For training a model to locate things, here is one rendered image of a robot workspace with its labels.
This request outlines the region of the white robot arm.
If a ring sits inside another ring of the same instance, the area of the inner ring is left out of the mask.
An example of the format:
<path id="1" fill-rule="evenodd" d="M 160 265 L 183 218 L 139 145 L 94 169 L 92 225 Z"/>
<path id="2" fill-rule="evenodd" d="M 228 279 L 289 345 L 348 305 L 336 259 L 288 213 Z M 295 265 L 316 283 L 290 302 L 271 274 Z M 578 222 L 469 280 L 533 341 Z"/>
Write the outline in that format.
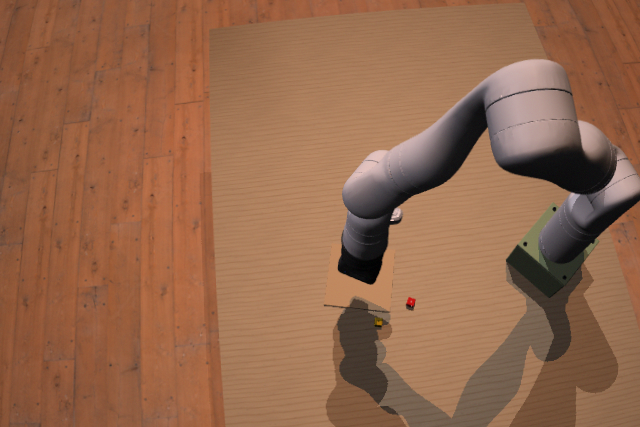
<path id="1" fill-rule="evenodd" d="M 640 177 L 625 153 L 577 119 L 564 68 L 531 59 L 491 74 L 420 134 L 368 155 L 342 190 L 350 236 L 381 241 L 394 209 L 453 177 L 487 128 L 502 169 L 572 192 L 539 234 L 554 263 L 574 260 L 640 201 Z"/>

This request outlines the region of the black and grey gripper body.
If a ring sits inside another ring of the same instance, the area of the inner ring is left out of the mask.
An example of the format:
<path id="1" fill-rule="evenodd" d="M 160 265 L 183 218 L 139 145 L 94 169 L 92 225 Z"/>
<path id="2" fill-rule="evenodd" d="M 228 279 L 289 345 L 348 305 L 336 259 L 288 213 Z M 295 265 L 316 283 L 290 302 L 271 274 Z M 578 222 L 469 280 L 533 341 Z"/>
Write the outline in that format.
<path id="1" fill-rule="evenodd" d="M 402 217 L 403 211 L 397 207 L 390 225 L 399 224 Z M 345 223 L 341 236 L 342 248 L 338 271 L 364 283 L 374 284 L 381 270 L 384 252 L 388 246 L 388 236 L 389 232 L 379 242 L 364 244 L 350 236 Z"/>

